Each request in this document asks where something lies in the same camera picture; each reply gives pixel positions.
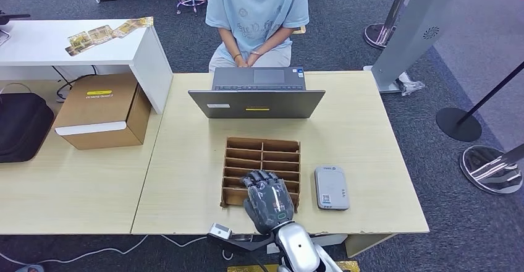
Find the black cable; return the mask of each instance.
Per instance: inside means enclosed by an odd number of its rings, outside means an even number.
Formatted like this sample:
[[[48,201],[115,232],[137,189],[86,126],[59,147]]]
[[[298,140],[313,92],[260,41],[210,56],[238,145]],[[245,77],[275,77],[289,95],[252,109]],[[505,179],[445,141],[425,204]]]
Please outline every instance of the black cable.
[[[69,85],[70,87],[73,87],[73,85],[67,81],[67,79],[60,73],[60,71],[58,71],[58,69],[56,69],[56,67],[54,66],[51,66],[55,71],[56,73],[58,73],[58,75],[60,75],[60,77],[62,77],[62,79],[65,81],[65,84],[66,85]]]
[[[54,66],[51,66],[55,71],[56,73],[58,73],[62,79],[64,79],[65,81],[65,85],[61,86],[60,88],[58,88],[58,90],[56,90],[56,95],[58,96],[58,98],[62,99],[62,100],[65,100],[66,98],[64,96],[62,96],[62,94],[60,94],[60,91],[63,90],[66,86],[69,86],[69,90],[71,90],[71,88],[73,87],[73,83],[75,82],[78,82],[80,79],[83,79],[84,77],[88,77],[88,76],[94,76],[94,75],[98,75],[97,71],[96,71],[96,68],[94,65],[91,65],[91,67],[93,68],[93,72],[94,74],[86,74],[86,75],[83,75],[83,76],[80,76],[80,77],[77,77],[76,79],[73,79],[71,81],[67,81],[67,79],[60,73],[60,71],[58,71]]]
[[[249,253],[249,256],[250,256],[252,259],[255,260],[255,262],[258,264],[258,266],[260,266],[260,268],[261,268],[264,272],[269,272],[268,269],[267,269],[264,265],[262,265],[262,263],[260,263],[260,261],[259,261],[257,258],[255,258],[251,253]]]

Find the touchpad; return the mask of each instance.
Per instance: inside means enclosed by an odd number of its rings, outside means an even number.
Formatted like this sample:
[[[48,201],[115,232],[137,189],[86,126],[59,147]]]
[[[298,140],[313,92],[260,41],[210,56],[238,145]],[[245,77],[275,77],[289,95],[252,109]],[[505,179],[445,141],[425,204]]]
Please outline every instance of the touchpad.
[[[255,70],[255,83],[284,83],[283,70]]]

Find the qr code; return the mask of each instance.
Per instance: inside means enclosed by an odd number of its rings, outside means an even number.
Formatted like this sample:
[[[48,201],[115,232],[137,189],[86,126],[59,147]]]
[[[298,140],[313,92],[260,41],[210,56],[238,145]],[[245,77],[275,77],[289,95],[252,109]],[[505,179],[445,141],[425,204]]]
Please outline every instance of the qr code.
[[[331,203],[331,197],[329,195],[322,195],[322,203]]]

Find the light blue t-shirt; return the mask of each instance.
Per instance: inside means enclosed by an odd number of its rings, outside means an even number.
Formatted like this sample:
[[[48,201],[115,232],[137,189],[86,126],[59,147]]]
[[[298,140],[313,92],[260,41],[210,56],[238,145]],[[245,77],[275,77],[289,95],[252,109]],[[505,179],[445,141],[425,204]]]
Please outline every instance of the light blue t-shirt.
[[[280,26],[298,28],[309,21],[308,0],[209,0],[206,14],[208,25],[231,30],[244,59]],[[288,38],[278,47],[290,44]],[[233,61],[224,43],[218,51]]]

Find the white pants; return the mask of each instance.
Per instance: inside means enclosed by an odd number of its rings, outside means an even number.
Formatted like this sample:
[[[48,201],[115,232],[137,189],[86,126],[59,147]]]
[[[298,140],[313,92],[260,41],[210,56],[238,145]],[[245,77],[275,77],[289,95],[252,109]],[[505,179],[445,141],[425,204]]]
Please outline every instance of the white pants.
[[[283,48],[274,48],[263,54],[256,60],[253,67],[289,67],[291,64],[291,45]],[[235,62],[231,62],[222,56],[222,53],[215,51],[209,62],[209,72],[214,73],[217,67],[237,67]]]

